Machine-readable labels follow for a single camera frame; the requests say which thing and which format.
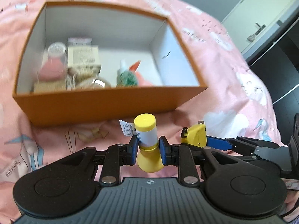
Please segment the clear jar pink sponge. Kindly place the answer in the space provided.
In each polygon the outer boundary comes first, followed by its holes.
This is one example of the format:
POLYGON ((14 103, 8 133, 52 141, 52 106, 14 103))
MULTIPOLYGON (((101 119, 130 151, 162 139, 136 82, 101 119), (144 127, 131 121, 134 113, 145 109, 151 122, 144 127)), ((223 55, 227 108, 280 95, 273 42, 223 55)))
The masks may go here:
POLYGON ((66 45, 55 42, 49 45, 47 51, 48 60, 38 71, 39 81, 64 80, 67 74, 66 45))

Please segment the yellow cap bottle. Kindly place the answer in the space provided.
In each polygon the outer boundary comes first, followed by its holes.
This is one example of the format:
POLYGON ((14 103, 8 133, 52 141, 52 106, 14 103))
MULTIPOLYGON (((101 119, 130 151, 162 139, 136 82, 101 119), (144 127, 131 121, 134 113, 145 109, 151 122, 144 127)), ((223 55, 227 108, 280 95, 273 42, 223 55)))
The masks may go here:
POLYGON ((159 151, 156 118, 144 113, 134 119, 140 152, 137 156, 139 168, 148 173, 160 171, 164 166, 159 151))

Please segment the white paper box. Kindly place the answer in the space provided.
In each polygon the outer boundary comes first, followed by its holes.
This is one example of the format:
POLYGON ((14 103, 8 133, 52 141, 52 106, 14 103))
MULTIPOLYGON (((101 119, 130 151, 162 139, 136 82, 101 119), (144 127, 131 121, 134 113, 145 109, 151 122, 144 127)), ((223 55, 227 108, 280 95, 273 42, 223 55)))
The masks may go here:
POLYGON ((67 66, 100 66, 98 46, 69 46, 67 48, 67 66))

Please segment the yellow tape measure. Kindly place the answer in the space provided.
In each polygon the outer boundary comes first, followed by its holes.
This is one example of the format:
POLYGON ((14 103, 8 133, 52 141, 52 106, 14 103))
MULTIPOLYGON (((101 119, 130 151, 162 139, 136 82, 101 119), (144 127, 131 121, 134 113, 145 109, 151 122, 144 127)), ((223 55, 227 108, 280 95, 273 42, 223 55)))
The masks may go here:
POLYGON ((206 125, 203 120, 191 127, 184 127, 181 132, 181 143, 194 145, 197 147, 207 146, 206 125))

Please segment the gold square box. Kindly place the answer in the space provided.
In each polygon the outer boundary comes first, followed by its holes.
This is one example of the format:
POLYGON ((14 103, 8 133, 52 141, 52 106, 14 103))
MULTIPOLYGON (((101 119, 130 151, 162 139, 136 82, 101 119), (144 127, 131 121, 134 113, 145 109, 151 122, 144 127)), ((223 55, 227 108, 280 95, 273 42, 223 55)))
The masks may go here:
POLYGON ((66 82, 63 80, 59 81, 39 81, 34 84, 33 92, 34 93, 48 93, 54 91, 65 91, 66 82))

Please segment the orange cardboard box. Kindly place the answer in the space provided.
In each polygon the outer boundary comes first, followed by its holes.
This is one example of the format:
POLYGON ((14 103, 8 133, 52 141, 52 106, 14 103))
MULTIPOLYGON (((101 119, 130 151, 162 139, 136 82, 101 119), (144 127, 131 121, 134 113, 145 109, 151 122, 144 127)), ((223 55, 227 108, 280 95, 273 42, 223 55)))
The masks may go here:
POLYGON ((35 126, 80 124, 176 109, 207 85, 169 18, 108 3, 49 1, 41 8, 20 56, 13 98, 35 126), (111 88, 34 93, 47 48, 71 37, 98 46, 100 76, 111 88), (120 61, 154 86, 117 87, 120 61))

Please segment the pink white tin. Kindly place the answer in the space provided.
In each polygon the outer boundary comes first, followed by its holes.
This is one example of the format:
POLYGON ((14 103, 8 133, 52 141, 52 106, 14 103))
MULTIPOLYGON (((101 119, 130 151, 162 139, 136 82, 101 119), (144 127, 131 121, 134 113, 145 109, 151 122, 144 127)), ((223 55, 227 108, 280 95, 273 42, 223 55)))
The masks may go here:
POLYGON ((90 46, 92 38, 71 37, 67 39, 68 46, 90 46))

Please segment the white door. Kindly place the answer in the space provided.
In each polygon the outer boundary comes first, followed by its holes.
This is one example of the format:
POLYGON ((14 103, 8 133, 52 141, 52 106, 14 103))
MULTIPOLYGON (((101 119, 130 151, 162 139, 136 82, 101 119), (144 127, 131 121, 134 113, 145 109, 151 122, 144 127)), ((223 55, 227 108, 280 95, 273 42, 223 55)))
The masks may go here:
POLYGON ((241 0, 221 22, 242 55, 261 40, 296 0, 241 0), (261 32, 256 25, 265 24, 261 32), (254 42, 247 38, 256 34, 254 42))

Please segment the green spray bottle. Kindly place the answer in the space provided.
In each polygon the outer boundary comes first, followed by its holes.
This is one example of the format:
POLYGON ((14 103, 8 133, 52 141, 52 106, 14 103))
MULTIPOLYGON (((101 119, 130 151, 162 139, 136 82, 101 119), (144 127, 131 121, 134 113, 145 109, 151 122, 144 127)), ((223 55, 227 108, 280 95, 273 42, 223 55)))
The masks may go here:
POLYGON ((120 61, 120 67, 117 71, 117 87, 138 86, 138 79, 135 74, 140 65, 140 60, 128 66, 125 60, 120 61))

